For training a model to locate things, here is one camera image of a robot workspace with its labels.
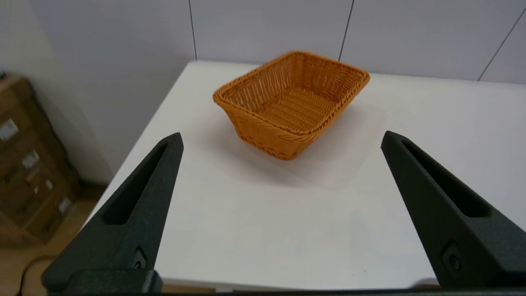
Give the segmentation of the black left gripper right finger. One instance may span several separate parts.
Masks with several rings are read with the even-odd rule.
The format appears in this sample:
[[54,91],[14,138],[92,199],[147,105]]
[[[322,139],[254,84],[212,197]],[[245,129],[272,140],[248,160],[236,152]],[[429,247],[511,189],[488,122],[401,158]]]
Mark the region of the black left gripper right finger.
[[408,138],[381,150],[441,287],[525,287],[524,230]]

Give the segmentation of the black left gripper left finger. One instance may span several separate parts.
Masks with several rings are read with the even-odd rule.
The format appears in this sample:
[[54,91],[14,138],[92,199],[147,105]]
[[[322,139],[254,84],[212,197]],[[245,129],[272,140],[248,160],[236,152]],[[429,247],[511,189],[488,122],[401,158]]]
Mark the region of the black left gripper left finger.
[[159,141],[43,272],[49,294],[158,294],[155,271],[184,146]]

